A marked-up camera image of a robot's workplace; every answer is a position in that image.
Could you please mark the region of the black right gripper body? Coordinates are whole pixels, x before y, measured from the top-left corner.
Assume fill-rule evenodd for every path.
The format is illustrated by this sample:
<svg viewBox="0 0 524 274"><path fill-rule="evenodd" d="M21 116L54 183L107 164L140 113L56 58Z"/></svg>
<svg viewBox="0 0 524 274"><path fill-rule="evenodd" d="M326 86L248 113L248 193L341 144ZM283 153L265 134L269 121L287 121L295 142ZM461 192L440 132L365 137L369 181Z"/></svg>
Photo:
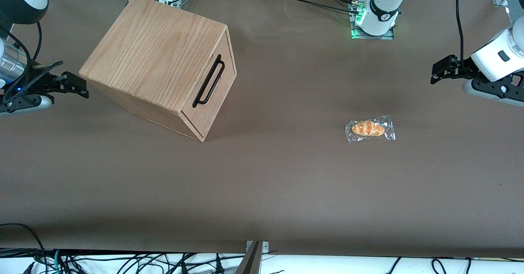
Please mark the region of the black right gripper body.
<svg viewBox="0 0 524 274"><path fill-rule="evenodd" d="M32 82L41 71L30 71L25 77L4 86L4 93L1 95L1 102L4 104L18 104L29 102L34 104L38 100L37 95L48 95L49 93L62 93L63 89L60 82L56 81L56 75L47 73L33 83L28 89L23 89Z"/></svg>

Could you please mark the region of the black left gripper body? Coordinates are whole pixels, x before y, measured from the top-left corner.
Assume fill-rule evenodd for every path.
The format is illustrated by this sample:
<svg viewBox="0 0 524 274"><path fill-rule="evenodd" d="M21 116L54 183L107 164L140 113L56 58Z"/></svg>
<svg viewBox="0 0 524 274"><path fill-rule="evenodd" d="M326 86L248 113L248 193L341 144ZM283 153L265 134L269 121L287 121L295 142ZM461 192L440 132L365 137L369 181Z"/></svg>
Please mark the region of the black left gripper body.
<svg viewBox="0 0 524 274"><path fill-rule="evenodd" d="M472 57L460 60L457 56L449 57L449 74L451 79L476 79L481 77L481 71Z"/></svg>

